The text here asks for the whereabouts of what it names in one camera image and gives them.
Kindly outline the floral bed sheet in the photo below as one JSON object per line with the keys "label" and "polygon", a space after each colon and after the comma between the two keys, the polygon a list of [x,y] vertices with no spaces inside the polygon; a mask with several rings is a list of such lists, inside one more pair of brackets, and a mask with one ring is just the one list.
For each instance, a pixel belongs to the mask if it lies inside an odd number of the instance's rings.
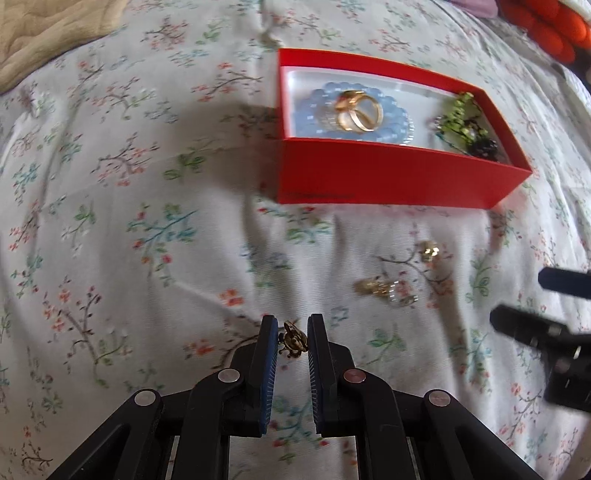
{"label": "floral bed sheet", "polygon": [[[483,88],[532,176],[488,211],[276,203],[283,47]],[[263,315],[321,313],[394,388],[446,389],[542,477],[580,478],[589,417],[547,404],[540,354],[488,320],[508,303],[587,331],[546,266],[590,266],[590,96],[518,28],[446,1],[132,1],[1,98],[1,475],[46,478],[134,391],[228,364]],[[418,302],[353,289],[377,276]]]}

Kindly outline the gold stud earring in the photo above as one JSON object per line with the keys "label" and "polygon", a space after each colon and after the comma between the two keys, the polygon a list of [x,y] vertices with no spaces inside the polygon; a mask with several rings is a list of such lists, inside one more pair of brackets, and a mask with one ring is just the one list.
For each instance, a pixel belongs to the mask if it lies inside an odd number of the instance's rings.
{"label": "gold stud earring", "polygon": [[433,263],[440,255],[439,244],[432,240],[424,240],[419,244],[419,254],[422,263]]}

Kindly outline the orange plush toy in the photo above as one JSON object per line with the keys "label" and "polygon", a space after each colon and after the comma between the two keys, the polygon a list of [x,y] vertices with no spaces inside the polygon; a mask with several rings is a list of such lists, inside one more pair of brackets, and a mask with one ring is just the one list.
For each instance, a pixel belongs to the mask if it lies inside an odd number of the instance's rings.
{"label": "orange plush toy", "polygon": [[500,0],[497,5],[502,17],[554,59],[572,64],[578,52],[590,52],[589,1]]}

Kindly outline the purple pillow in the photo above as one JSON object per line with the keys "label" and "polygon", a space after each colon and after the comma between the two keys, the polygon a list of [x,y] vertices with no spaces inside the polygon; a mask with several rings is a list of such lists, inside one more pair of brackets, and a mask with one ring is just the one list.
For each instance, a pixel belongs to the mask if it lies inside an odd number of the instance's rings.
{"label": "purple pillow", "polygon": [[478,18],[491,19],[499,14],[496,0],[450,0],[450,2]]}

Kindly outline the beige quilted blanket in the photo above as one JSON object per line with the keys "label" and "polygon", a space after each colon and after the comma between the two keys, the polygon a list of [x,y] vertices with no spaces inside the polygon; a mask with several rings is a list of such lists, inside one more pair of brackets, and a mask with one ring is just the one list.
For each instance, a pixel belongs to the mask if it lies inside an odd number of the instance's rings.
{"label": "beige quilted blanket", "polygon": [[112,33],[122,0],[10,1],[1,3],[1,92],[53,58]]}

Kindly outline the red jewelry box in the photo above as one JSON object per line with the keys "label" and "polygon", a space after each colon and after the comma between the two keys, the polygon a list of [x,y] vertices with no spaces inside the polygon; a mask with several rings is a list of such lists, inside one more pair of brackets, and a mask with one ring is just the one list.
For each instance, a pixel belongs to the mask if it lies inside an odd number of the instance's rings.
{"label": "red jewelry box", "polygon": [[283,204],[489,209],[532,173],[483,89],[404,63],[283,48],[279,110]]}

